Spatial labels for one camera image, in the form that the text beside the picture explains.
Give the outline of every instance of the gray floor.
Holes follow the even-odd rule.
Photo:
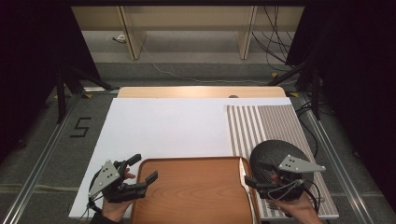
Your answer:
[[[273,69],[268,62],[276,68],[288,69],[274,58],[269,58],[267,62],[265,54],[254,39],[251,41],[248,59],[240,60],[234,34],[229,32],[150,32],[145,41],[145,50],[136,61],[129,58],[124,44],[111,40],[120,34],[121,32],[84,33],[102,79],[115,86],[257,86],[272,80],[273,72],[283,73]],[[290,43],[288,35],[283,34],[282,39],[285,43]],[[272,44],[271,49],[277,55],[282,55],[279,46]],[[83,83],[85,86],[94,86],[90,82]],[[292,91],[293,83],[293,79],[287,80],[282,87]],[[48,148],[47,143],[58,127],[57,102],[54,96],[55,92],[47,100],[49,107],[42,109],[24,137],[27,147],[13,150],[0,166],[2,218],[6,217],[8,209],[21,191],[21,186],[34,170],[43,150]],[[90,97],[67,98],[69,106],[73,103],[76,105],[67,117],[59,142],[54,145],[48,162],[43,166],[35,191],[21,209],[19,223],[78,223],[68,217],[68,212],[114,97],[117,97],[115,93],[107,92],[95,93]],[[290,99],[296,109],[303,103],[301,97]],[[373,223],[396,223],[394,212],[364,165],[359,158],[352,155],[353,146],[332,110],[325,106],[320,111],[321,123],[354,187],[363,198]],[[79,118],[91,118],[81,122],[89,130],[85,137],[72,138],[71,135],[83,132],[75,130]],[[313,130],[307,115],[303,115],[302,120]],[[311,148],[315,148],[313,137],[306,129],[304,131]],[[330,222],[359,223],[323,145],[319,145],[317,163],[328,167],[323,177],[340,212],[340,217]],[[293,222],[288,220],[279,223]]]

